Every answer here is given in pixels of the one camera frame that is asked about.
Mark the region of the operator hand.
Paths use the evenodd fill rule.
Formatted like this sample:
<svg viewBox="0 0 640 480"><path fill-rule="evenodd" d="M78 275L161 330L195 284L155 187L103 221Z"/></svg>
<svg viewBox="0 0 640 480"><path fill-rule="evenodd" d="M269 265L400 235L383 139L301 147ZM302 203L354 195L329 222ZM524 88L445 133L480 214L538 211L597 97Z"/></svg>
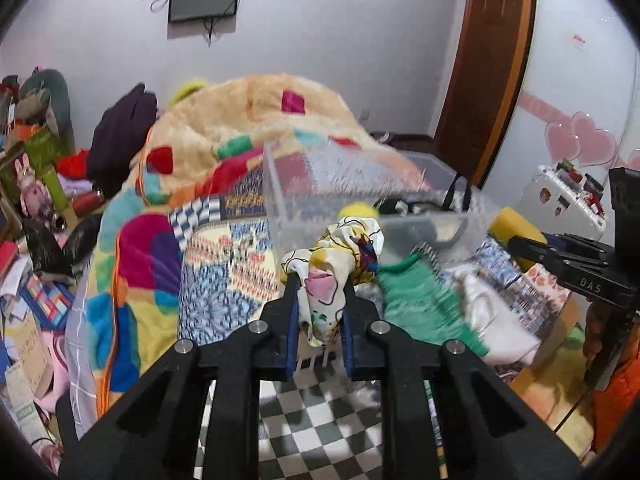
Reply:
<svg viewBox="0 0 640 480"><path fill-rule="evenodd" d="M590 364L602 350L601 335L603 334L604 324L610 316L610 313L611 308L607 304L601 304L597 301L593 301L587 310L585 342L582 346L582 354L587 359L588 364ZM627 361L633 360L638 353L638 345L639 318L635 318L634 326L632 326L626 344L623 346L618 364L622 365Z"/></svg>

